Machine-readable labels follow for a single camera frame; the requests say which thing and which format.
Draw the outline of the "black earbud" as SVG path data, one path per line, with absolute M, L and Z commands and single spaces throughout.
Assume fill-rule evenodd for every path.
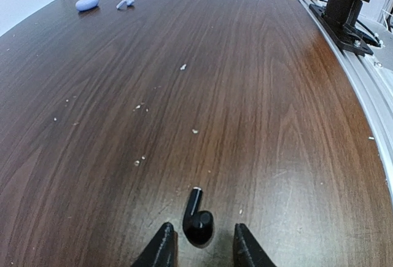
M 193 187 L 182 221 L 182 230 L 188 241 L 197 247 L 204 247 L 214 234 L 214 216 L 209 211 L 201 211 L 200 203 L 203 191 L 200 187 Z

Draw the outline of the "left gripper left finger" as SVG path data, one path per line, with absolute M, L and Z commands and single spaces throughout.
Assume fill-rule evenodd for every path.
M 165 222 L 131 266 L 169 267 L 175 266 L 176 263 L 177 234 L 173 224 Z

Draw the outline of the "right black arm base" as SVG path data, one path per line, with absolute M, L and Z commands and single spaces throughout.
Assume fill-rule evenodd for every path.
M 363 40 L 363 34 L 355 28 L 346 25 L 337 25 L 327 21 L 325 10 L 321 6 L 310 4 L 309 9 L 332 38 L 340 50 L 347 50 L 356 55 L 372 55 L 373 51 Z

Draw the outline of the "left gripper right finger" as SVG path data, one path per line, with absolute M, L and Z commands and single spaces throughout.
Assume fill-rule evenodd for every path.
M 233 264 L 245 267 L 276 267 L 244 223 L 237 223 L 233 238 Z

